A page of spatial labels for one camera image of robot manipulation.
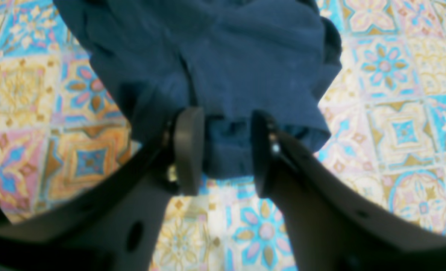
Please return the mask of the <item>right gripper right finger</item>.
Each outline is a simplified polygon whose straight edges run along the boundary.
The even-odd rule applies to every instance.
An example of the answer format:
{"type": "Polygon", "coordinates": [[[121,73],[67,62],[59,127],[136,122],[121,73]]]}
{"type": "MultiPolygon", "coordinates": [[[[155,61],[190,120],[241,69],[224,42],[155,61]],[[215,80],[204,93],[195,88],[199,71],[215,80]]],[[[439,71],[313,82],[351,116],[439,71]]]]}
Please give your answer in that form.
{"type": "Polygon", "coordinates": [[[446,271],[446,236],[354,192],[262,110],[252,156],[256,192],[281,211],[299,271],[446,271]]]}

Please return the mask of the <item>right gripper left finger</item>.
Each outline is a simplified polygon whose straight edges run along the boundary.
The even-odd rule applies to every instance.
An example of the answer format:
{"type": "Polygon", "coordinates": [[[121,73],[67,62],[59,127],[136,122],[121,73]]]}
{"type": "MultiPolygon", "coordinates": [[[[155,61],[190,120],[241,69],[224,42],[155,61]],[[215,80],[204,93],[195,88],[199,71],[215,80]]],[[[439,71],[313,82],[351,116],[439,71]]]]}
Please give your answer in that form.
{"type": "Polygon", "coordinates": [[[106,180],[20,224],[0,226],[0,271],[144,271],[173,196],[197,196],[204,112],[187,108],[106,180]]]}

